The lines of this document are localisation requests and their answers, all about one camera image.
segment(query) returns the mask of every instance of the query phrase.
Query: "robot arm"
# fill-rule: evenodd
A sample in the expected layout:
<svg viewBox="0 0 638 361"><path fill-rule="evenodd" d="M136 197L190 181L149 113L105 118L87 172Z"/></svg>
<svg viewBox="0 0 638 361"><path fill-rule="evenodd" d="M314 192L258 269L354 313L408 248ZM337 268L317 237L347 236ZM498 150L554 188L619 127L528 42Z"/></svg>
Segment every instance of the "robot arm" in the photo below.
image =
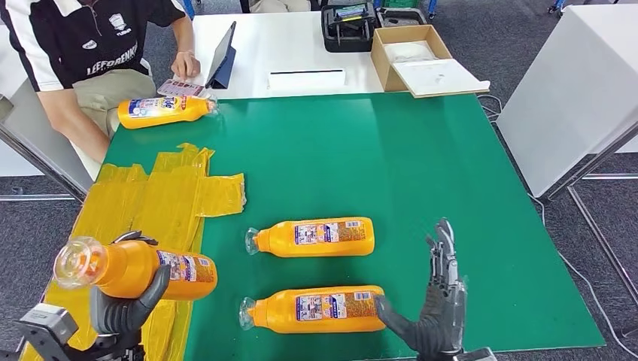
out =
<svg viewBox="0 0 638 361"><path fill-rule="evenodd" d="M128 237L136 235L139 234L132 233ZM160 266L138 299L116 299L97 287L92 288L91 324L99 335L86 350L67 344L77 332L77 324L64 308L41 303L16 323L45 361L142 361L141 327L169 286L170 274L170 265Z"/></svg>
<svg viewBox="0 0 638 361"><path fill-rule="evenodd" d="M430 246L430 282L418 321L410 321L395 312L384 296L375 296L378 317L412 350L418 352L419 361L496 360L488 348L461 355L465 330L466 290L465 284L458 276L454 231L445 218L440 220L434 229L436 239L430 235L425 238Z"/></svg>

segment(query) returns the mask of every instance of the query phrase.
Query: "cable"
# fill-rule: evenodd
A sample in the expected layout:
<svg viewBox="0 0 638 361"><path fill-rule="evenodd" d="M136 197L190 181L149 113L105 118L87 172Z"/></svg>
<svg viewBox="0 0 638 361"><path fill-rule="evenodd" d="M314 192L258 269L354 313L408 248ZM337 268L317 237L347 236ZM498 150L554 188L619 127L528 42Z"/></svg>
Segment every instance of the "cable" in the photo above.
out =
<svg viewBox="0 0 638 361"><path fill-rule="evenodd" d="M488 117L488 120L490 121L490 124L496 123L497 121L496 120L492 120L491 118L492 117L498 117L500 115L500 113L503 111L503 103L501 103L500 99L497 98L496 96L491 96L489 94L483 94L483 95L477 96L476 98L479 100L479 102L480 102L481 99L492 99L492 100L497 101L497 103L498 103L498 111L495 111L495 110L493 110L491 108L488 108L488 107L484 106L483 104L481 104L481 108L483 108L483 110L486 113L487 112L491 113L491 114L486 114L487 117Z"/></svg>
<svg viewBox="0 0 638 361"><path fill-rule="evenodd" d="M533 201L535 201L536 203L540 205L540 214L541 214L540 217L542 220L542 225L545 226L545 205L538 199L534 198L531 194L528 193L527 195L530 198L532 198ZM600 301L598 301L598 297L596 296L596 293L594 292L594 288L591 286L591 283L589 282L589 280L585 276L583 276L580 272L578 272L578 270L570 263L570 261L567 260L567 258L565 258L565 256L563 256L561 252L558 252L558 256L561 256L561 259L563 260L563 262L565 262L565 264L568 267L570 267L572 271L574 271L574 273L576 273L587 284L587 287L589 288L589 293L591 293L591 296L594 297L594 302L596 303L598 310L600 310L600 313L603 314L603 318L605 319L605 322L607 322L609 331L611 331L612 337L614 338L616 343L620 347L622 347L623 350L627 351L627 353L633 356L633 358L638 359L638 355L636 355L632 350L628 349L627 346L625 346L618 339L618 336L616 335L616 332L614 331L614 327L612 326L612 321L609 320L609 317L607 317L607 313L605 313L605 311L603 310L603 306L600 304Z"/></svg>
<svg viewBox="0 0 638 361"><path fill-rule="evenodd" d="M491 114L486 114L488 117L488 120L490 120L490 124L493 124L496 122L496 120L491 120L492 117L498 117L500 115L500 113L503 111L503 103L501 103L500 99L497 98L496 96L491 96L488 94L483 94L480 96L477 96L478 99L493 99L496 100L498 102L498 107L499 110L498 111L494 111L493 109L490 109L486 106L484 106L483 104L481 104L481 107L483 108L484 111L486 112L490 112ZM537 198L535 198L534 196L532 196L531 194L527 194L533 201L535 201L538 205L540 205L540 217L541 217L541 221L542 221L542 226L546 228L545 226L545 205L538 200ZM591 283L589 282L589 280L582 275L582 273L580 273L571 263L570 261L567 260L567 258L565 258L565 256L563 256L563 254L561 252L558 252L558 256L561 257L561 259L563 260L563 262L565 262L565 264L571 268L572 271L574 271L574 273L576 273L586 284L587 287L589 288L589 293L591 293L591 296L594 297L594 302L596 303L596 306L598 307L598 310L600 311L600 313L603 315L603 318L605 319L605 322L607 322L607 326L609 327L609 331L612 333L612 337L614 338L614 341L616 341L616 343L622 347L623 350L627 351L627 353L629 353L633 358L638 359L638 355L635 354L632 350L628 349L627 346L625 346L619 339L618 336L616 335L616 332L614 330L614 327L612 326L612 321L609 320L609 317L607 316L607 313L605 312L605 310L603 310L603 306L600 304L600 301L598 301L598 296L596 296L596 293L594 292L594 287L591 286Z"/></svg>

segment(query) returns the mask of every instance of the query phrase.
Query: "man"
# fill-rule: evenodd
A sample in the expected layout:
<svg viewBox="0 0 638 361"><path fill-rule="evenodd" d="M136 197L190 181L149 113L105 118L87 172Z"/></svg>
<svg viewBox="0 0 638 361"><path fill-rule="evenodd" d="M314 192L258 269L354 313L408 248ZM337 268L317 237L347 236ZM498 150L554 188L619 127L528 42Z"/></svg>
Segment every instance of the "man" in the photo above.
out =
<svg viewBox="0 0 638 361"><path fill-rule="evenodd" d="M199 73L193 27L177 0L0 0L0 16L51 126L95 179L117 125L117 105L155 96L142 59L147 22L171 26L173 72Z"/></svg>
<svg viewBox="0 0 638 361"><path fill-rule="evenodd" d="M310 11L309 0L249 0L251 13L293 13Z"/></svg>

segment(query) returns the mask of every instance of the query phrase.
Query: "white table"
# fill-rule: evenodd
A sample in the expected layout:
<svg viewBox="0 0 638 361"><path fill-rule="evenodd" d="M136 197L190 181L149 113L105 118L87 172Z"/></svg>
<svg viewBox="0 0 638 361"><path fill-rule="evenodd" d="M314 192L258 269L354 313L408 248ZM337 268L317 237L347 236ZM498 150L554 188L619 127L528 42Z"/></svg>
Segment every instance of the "white table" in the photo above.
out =
<svg viewBox="0 0 638 361"><path fill-rule="evenodd" d="M638 5L567 7L497 122L534 196L638 123L637 84Z"/></svg>
<svg viewBox="0 0 638 361"><path fill-rule="evenodd" d="M328 53L321 35L321 13L224 14L197 16L195 53L202 73L193 80L204 84L213 52L233 21L232 46L237 50L228 89L216 89L220 99L269 98L347 93L382 93L370 53ZM345 86L333 88L268 88L271 71L313 71L341 68Z"/></svg>

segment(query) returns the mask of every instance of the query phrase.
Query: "yellow plastic sheet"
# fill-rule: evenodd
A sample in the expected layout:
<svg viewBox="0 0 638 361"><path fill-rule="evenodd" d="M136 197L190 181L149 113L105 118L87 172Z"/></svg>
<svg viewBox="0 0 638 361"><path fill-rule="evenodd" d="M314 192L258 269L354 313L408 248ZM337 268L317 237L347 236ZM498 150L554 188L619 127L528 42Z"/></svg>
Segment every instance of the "yellow plastic sheet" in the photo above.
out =
<svg viewBox="0 0 638 361"><path fill-rule="evenodd" d="M167 248L199 252L203 217L243 211L244 175L207 177L214 151L182 144L179 152L157 154L147 176L140 165L104 165L91 187L71 236L88 235L103 244L131 229L158 240ZM69 344L88 348L96 333L90 325L89 290L63 290L51 282L44 302L66 308L79 331ZM192 302L162 300L142 327L146 360L184 358ZM41 359L30 344L22 360Z"/></svg>

